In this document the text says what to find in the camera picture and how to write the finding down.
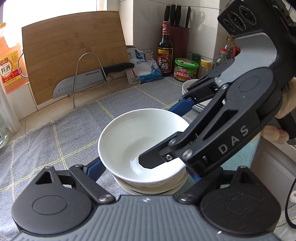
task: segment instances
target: human hand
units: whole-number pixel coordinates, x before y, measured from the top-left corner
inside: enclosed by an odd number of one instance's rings
[[[282,90],[283,104],[276,114],[277,119],[281,119],[296,108],[296,78],[290,80]],[[251,142],[257,140],[262,135],[266,140],[284,144],[289,140],[289,134],[274,126],[266,126],[258,133]]]

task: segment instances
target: bamboo cutting board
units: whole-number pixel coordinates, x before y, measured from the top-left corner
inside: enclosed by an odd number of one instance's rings
[[[22,28],[23,52],[32,92],[39,105],[56,85],[74,76],[84,53],[103,67],[129,62],[118,11],[83,12],[50,18]],[[78,74],[99,69],[84,56]]]

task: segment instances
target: black knife handle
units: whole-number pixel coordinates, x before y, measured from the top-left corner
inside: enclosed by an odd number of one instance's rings
[[[188,7],[186,22],[185,22],[185,28],[188,28],[188,24],[189,24],[189,20],[190,20],[190,14],[191,14],[191,7]]]
[[[175,20],[176,20],[176,5],[172,4],[170,7],[170,25],[175,26]]]
[[[168,21],[170,17],[170,4],[167,4],[167,6],[165,7],[165,18],[164,21]]]
[[[180,20],[181,20],[181,5],[177,5],[175,26],[179,26]]]
[[[135,67],[133,63],[120,63],[104,67],[104,71],[105,74],[108,75],[109,73],[118,73],[126,69],[132,69],[133,67]]]

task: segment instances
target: knife block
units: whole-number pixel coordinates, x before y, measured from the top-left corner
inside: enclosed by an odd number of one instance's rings
[[[173,43],[172,70],[174,72],[175,59],[186,58],[189,28],[170,26],[170,40]]]

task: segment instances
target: camera lens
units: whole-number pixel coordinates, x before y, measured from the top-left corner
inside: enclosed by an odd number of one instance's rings
[[[227,28],[229,28],[229,30],[234,32],[235,29],[234,29],[233,25],[231,24],[231,22],[229,22],[227,19],[224,19],[223,23],[226,25]]]
[[[256,18],[254,16],[254,14],[249,9],[247,9],[244,6],[240,6],[239,11],[248,23],[250,23],[252,25],[256,24]]]
[[[240,30],[244,30],[246,29],[246,25],[244,24],[244,22],[242,21],[242,19],[234,12],[230,12],[228,14],[229,18],[231,19],[231,21],[233,22],[233,24]]]

